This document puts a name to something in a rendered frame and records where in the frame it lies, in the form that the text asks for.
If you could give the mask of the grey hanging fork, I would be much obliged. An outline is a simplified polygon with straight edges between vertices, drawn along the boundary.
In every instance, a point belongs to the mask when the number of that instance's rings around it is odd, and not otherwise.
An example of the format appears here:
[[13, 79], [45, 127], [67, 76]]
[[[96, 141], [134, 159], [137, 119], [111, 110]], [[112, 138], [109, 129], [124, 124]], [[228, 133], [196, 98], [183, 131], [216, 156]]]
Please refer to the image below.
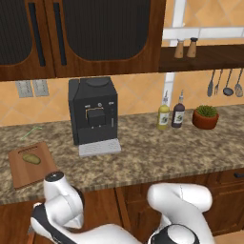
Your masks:
[[220, 80], [221, 80], [222, 73], [223, 73], [223, 69], [221, 69], [220, 74], [219, 74], [219, 77], [218, 77], [217, 84], [214, 87], [214, 95], [218, 95], [219, 84], [220, 84]]

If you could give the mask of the dark wooden shelf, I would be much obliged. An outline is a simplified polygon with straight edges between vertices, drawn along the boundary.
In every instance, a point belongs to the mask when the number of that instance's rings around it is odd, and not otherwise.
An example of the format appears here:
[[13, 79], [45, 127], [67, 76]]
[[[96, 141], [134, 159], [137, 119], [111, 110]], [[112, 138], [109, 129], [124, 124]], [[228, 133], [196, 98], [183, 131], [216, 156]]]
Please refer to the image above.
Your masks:
[[198, 46], [196, 57], [174, 57], [175, 47], [162, 47], [159, 72], [206, 71], [244, 68], [244, 44]]

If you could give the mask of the grey hanging spatula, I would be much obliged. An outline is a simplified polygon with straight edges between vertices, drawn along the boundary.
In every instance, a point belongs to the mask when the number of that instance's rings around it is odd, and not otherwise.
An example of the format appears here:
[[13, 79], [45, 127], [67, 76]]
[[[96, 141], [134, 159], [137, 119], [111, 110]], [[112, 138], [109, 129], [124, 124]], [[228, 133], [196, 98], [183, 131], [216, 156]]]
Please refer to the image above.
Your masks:
[[[242, 72], [243, 72], [243, 70], [240, 70], [240, 74], [239, 74], [238, 79], [237, 79], [238, 82], [240, 81]], [[235, 95], [237, 97], [242, 97], [243, 96], [243, 90], [242, 90], [241, 85], [238, 82], [234, 86], [234, 92], [235, 92]]]

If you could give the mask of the wooden cutting board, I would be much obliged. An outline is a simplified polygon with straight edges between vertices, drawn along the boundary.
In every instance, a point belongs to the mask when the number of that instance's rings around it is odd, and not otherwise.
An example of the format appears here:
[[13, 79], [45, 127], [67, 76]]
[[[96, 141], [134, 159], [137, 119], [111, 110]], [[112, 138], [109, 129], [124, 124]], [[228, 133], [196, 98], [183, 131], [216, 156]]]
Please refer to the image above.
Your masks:
[[[26, 162], [23, 159], [25, 153], [36, 155], [40, 159], [40, 163]], [[45, 142], [39, 142], [9, 152], [9, 161], [15, 190], [42, 181], [48, 173], [57, 171], [51, 152]]]

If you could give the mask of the black coffee machine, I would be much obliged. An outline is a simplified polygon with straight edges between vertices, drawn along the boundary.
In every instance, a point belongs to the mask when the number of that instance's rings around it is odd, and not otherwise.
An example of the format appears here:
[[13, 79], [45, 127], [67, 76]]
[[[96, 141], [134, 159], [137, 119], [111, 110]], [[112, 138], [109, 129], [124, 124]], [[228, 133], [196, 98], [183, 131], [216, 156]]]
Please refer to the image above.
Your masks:
[[73, 144], [80, 156], [120, 153], [117, 91], [109, 76], [69, 81]]

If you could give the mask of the grey hanging spoon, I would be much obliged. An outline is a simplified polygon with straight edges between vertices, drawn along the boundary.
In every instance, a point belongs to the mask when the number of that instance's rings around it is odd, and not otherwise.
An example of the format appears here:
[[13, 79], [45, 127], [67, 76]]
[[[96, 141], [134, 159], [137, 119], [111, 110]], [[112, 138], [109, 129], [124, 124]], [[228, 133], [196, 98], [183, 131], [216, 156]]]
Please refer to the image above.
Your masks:
[[210, 83], [209, 83], [209, 85], [208, 85], [207, 95], [208, 95], [209, 97], [211, 97], [212, 94], [213, 94], [213, 88], [214, 88], [214, 74], [215, 74], [215, 70], [213, 70], [212, 77], [211, 77]]

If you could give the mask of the dark hanging ladle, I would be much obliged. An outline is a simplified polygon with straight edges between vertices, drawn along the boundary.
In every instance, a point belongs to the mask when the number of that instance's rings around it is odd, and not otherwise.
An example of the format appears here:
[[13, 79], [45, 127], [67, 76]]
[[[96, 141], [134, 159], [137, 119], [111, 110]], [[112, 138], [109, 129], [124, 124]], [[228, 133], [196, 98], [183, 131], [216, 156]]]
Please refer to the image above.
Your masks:
[[[232, 72], [233, 72], [233, 70], [230, 70], [230, 72], [229, 72], [229, 76], [228, 76], [228, 79], [227, 79], [228, 82], [230, 81]], [[223, 93], [224, 93], [225, 95], [227, 95], [227, 96], [231, 96], [231, 95], [234, 94], [234, 90], [228, 87], [228, 85], [229, 85], [228, 82], [226, 83], [226, 87], [223, 89]]]

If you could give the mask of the grey wall socket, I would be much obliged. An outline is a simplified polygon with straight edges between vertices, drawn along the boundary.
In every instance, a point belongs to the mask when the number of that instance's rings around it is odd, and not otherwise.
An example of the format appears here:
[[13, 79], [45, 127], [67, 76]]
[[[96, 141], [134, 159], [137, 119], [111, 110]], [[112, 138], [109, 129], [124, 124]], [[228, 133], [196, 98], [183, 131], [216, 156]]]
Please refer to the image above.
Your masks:
[[20, 98], [33, 97], [30, 80], [16, 81], [15, 86]]
[[46, 79], [37, 79], [32, 81], [36, 96], [48, 96], [49, 88]]

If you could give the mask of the brown potato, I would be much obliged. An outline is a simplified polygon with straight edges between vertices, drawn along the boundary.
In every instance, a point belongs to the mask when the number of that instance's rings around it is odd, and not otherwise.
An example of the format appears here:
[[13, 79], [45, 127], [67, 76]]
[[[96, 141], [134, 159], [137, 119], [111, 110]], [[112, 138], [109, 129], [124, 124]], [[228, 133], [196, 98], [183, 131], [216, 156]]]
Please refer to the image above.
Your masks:
[[24, 153], [22, 158], [24, 161], [34, 165], [38, 165], [41, 162], [41, 159], [32, 153]]

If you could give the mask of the yellow oil bottle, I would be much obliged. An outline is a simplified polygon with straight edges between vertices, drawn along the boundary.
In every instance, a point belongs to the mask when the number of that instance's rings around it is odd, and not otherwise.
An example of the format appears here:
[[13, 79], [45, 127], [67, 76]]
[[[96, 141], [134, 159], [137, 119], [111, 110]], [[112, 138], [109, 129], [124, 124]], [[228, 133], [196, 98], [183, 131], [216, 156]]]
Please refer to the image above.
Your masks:
[[162, 105], [158, 109], [157, 128], [165, 130], [168, 126], [170, 107], [168, 106], [168, 93], [165, 92]]

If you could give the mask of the wooden shaker with black top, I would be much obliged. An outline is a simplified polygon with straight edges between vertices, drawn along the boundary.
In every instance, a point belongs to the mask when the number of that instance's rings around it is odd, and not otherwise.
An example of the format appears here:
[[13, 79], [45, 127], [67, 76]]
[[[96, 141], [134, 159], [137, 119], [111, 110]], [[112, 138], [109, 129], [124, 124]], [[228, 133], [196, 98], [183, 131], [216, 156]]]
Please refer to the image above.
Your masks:
[[192, 37], [191, 44], [190, 44], [190, 46], [188, 48], [188, 52], [187, 52], [187, 56], [190, 58], [195, 58], [195, 56], [196, 56], [196, 42], [197, 42], [197, 38]]

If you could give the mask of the dark purple bottle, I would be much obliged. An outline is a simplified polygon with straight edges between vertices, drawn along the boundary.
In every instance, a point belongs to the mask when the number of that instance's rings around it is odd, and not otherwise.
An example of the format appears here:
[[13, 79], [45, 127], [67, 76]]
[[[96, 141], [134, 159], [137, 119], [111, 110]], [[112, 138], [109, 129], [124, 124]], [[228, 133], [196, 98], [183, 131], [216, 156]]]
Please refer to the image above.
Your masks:
[[172, 127], [180, 128], [182, 126], [185, 106], [183, 105], [183, 93], [180, 93], [178, 103], [173, 108]]

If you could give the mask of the potted plant in terracotta pot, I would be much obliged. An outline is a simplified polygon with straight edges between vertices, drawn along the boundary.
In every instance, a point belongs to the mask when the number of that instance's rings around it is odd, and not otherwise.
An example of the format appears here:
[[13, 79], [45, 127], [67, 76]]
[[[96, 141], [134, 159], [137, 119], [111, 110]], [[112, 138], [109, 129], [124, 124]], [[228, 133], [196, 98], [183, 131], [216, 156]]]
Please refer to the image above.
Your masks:
[[193, 124], [201, 130], [215, 128], [219, 114], [213, 106], [200, 105], [193, 111]]

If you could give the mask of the wooden base cupboard door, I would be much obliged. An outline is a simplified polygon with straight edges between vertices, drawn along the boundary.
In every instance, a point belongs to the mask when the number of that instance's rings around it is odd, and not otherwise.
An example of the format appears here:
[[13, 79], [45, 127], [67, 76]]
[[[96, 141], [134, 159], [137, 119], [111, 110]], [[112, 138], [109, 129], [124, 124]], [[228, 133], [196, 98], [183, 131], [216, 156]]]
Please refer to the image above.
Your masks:
[[[114, 190], [84, 193], [84, 224], [81, 229], [70, 229], [82, 233], [103, 224], [122, 225]], [[27, 244], [32, 205], [43, 199], [0, 206], [0, 244]]]
[[123, 227], [145, 243], [159, 226], [161, 213], [153, 210], [147, 201], [151, 183], [114, 189]]

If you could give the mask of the dark wooden cupboard door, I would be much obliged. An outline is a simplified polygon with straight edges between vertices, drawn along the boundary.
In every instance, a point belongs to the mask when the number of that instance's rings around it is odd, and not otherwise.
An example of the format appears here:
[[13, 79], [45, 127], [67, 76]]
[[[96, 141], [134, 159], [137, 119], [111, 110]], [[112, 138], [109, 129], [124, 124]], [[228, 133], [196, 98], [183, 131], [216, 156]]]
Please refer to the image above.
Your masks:
[[[61, 65], [53, 3], [60, 7]], [[44, 0], [57, 77], [157, 72], [166, 0]]]
[[[35, 3], [46, 66], [39, 64], [28, 3]], [[0, 0], [0, 81], [54, 78], [44, 0]]]

